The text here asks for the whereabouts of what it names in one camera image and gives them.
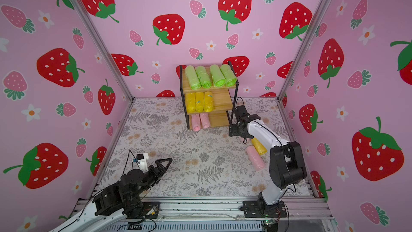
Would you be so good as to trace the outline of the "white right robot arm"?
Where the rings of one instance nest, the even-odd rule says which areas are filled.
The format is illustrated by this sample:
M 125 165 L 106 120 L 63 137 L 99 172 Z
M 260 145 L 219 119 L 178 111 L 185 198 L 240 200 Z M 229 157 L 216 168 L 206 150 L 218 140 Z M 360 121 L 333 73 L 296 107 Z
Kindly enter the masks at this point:
M 268 128 L 257 114 L 250 114 L 244 105 L 233 109 L 236 123 L 230 125 L 230 135 L 257 139 L 269 151 L 271 183 L 259 194 L 261 208 L 279 204 L 287 189 L 307 177 L 303 152 L 298 142 L 289 142 Z

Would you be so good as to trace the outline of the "yellow roll with teal label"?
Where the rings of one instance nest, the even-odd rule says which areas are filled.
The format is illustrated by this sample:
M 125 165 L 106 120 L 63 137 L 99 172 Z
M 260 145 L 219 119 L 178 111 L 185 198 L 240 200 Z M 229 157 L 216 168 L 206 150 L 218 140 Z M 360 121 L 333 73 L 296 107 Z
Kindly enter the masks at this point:
M 214 98 L 213 93 L 207 91 L 204 93 L 204 111 L 211 112 L 214 110 Z

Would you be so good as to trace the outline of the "light green roll with label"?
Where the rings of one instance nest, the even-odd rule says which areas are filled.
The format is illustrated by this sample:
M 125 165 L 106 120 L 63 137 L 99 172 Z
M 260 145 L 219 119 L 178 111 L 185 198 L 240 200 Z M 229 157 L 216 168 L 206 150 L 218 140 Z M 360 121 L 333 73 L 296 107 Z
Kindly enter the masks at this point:
M 198 66 L 195 68 L 195 71 L 201 86 L 205 89 L 209 89 L 212 86 L 212 82 L 206 68 L 204 66 Z

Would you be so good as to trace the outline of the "pink roll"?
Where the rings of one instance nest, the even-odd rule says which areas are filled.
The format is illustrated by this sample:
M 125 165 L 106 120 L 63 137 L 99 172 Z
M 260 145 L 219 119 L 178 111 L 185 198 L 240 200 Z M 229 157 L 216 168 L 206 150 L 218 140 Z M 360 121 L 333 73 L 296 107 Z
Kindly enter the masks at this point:
M 265 168 L 266 164 L 254 148 L 254 146 L 247 147 L 246 152 L 255 171 L 260 171 Z
M 201 113 L 200 120 L 203 129 L 207 129 L 211 127 L 210 119 L 208 113 Z
M 202 126 L 201 126 L 201 119 L 199 114 L 193 114 L 191 115 L 191 122 L 192 122 L 192 130 L 194 132 L 198 132 Z

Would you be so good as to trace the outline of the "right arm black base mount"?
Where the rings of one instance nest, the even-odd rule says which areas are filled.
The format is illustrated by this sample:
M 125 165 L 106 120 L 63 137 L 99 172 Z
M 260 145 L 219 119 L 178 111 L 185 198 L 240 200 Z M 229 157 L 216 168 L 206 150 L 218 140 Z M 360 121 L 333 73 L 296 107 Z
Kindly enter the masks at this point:
M 243 201 L 239 210 L 244 213 L 246 218 L 287 218 L 288 213 L 283 201 L 273 205 L 267 205 L 263 198 L 255 201 Z

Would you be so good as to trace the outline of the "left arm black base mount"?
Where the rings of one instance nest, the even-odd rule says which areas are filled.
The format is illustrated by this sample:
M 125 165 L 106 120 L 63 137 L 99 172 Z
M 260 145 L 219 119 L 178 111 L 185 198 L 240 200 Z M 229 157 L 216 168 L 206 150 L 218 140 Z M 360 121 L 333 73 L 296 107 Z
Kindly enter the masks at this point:
M 160 212 L 159 201 L 141 201 L 136 205 L 129 205 L 123 211 L 129 224 L 137 225 L 149 219 L 157 219 Z

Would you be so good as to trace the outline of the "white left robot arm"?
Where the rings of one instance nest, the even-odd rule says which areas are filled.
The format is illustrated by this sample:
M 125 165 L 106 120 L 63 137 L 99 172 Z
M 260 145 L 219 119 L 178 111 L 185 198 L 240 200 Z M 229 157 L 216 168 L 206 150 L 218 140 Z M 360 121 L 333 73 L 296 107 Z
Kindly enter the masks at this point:
M 172 158 L 155 161 L 147 171 L 133 169 L 120 180 L 94 195 L 85 207 L 52 229 L 53 232 L 99 232 L 124 219 L 156 219 L 159 202 L 143 202 L 141 194 L 157 185 L 173 162 Z

